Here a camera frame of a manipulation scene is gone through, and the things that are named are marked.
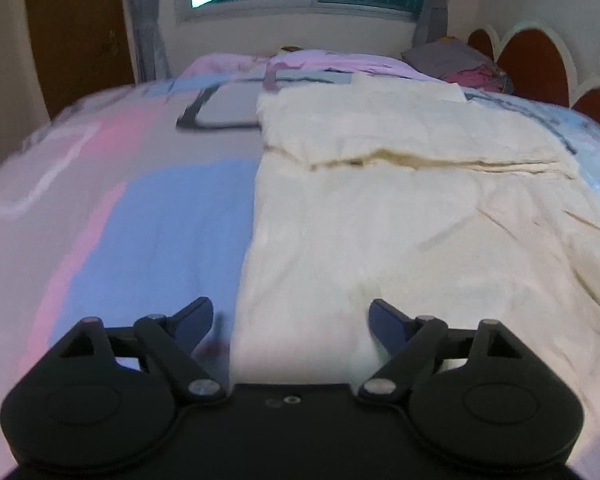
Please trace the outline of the left grey curtain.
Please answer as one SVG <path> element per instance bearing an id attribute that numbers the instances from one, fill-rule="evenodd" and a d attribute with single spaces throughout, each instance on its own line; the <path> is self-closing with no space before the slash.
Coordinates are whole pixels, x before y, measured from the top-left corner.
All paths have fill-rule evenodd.
<path id="1" fill-rule="evenodd" d="M 159 25 L 160 0 L 124 0 L 129 14 L 139 82 L 171 77 Z"/>

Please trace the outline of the patterned grey blue bedsheet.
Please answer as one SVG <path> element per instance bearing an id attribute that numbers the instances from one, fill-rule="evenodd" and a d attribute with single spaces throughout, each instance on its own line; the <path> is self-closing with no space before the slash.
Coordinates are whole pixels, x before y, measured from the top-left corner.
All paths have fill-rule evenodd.
<path id="1" fill-rule="evenodd" d="M 76 321 L 113 326 L 214 305 L 201 364 L 227 380 L 242 260 L 251 235 L 259 81 L 230 84 L 175 128 L 204 78 L 123 87 L 85 99 L 0 169 L 0 405 Z M 0 428 L 0 478 L 15 462 Z"/>

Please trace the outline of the stack of folded clothes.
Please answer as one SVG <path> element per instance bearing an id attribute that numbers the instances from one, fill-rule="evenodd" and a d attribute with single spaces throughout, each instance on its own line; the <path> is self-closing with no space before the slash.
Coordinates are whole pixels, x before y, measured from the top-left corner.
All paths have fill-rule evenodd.
<path id="1" fill-rule="evenodd" d="M 415 70 L 469 89 L 513 94 L 509 76 L 493 60 L 454 37 L 411 47 L 401 60 Z"/>

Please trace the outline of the brown wooden door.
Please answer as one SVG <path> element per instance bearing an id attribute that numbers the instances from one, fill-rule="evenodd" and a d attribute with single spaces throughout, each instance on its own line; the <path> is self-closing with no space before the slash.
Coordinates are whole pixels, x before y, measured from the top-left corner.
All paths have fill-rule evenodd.
<path id="1" fill-rule="evenodd" d="M 47 113 L 134 82 L 122 0 L 24 0 Z"/>

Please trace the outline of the red white scalloped headboard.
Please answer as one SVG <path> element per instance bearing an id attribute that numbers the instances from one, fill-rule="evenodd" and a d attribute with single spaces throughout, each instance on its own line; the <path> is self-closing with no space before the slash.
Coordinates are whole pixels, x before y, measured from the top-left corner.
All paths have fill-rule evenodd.
<path id="1" fill-rule="evenodd" d="M 504 70 L 515 96 L 568 107 L 600 125 L 600 76 L 579 76 L 573 55 L 554 29 L 520 22 L 499 37 L 484 26 L 467 43 Z"/>

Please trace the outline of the cream white puffer jacket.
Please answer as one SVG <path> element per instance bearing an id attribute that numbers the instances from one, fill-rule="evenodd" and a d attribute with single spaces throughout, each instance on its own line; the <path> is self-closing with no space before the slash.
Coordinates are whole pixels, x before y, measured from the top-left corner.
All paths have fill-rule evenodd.
<path id="1" fill-rule="evenodd" d="M 600 479 L 600 194 L 557 136 L 452 84 L 355 75 L 259 96 L 264 153 L 230 379 L 359 384 L 367 312 L 502 321 L 573 388 Z"/>

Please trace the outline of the pink blanket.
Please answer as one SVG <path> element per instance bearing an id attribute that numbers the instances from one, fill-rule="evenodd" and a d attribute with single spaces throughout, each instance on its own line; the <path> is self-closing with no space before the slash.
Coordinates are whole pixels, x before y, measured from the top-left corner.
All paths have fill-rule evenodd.
<path id="1" fill-rule="evenodd" d="M 437 81 L 396 58 L 363 53 L 346 53 L 320 49 L 279 51 L 276 55 L 211 53 L 196 58 L 181 77 L 248 73 L 258 67 L 272 70 L 308 70 L 309 72 L 366 73 L 419 81 Z"/>

